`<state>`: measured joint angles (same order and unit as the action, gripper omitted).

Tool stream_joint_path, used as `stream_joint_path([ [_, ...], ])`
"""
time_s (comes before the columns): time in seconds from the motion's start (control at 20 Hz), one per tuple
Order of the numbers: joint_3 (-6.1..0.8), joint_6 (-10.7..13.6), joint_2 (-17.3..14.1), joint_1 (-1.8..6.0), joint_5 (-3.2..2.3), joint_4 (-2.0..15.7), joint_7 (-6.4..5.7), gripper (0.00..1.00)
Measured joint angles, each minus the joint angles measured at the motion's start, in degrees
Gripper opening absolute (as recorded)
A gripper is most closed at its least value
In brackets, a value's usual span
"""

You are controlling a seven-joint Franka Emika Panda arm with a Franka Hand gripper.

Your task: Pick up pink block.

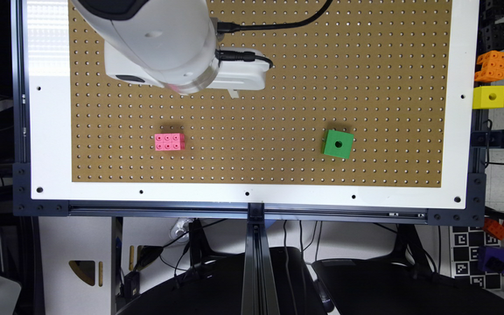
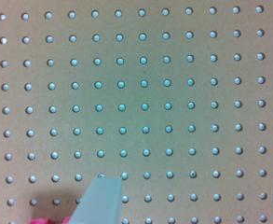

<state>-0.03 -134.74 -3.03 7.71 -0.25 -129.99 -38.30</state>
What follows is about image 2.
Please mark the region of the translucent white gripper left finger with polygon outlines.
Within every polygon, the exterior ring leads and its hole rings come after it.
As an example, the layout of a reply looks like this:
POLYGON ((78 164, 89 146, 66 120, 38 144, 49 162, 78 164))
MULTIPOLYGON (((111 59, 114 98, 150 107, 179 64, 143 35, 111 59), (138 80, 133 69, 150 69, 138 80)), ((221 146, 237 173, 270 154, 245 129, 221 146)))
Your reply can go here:
POLYGON ((122 196, 120 177, 94 178, 68 224, 121 224, 122 196))

